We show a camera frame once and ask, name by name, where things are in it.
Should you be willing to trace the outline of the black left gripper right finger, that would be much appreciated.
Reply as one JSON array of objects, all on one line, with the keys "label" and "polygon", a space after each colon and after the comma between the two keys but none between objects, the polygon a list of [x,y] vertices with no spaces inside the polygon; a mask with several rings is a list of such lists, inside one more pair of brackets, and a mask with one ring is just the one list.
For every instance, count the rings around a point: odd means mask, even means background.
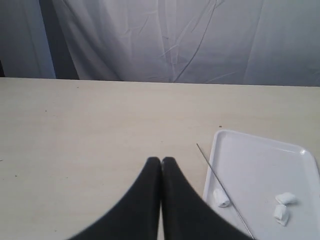
[{"label": "black left gripper right finger", "polygon": [[162,170],[162,224],[166,240],[249,240],[250,237],[213,211],[190,185],[175,158]]}]

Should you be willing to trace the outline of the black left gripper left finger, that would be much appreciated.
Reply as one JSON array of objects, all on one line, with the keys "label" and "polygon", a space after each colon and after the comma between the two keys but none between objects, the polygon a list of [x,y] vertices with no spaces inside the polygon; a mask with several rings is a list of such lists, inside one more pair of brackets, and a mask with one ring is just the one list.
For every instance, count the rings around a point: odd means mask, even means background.
[{"label": "black left gripper left finger", "polygon": [[162,167],[149,157],[125,195],[72,240],[156,240],[162,199]]}]

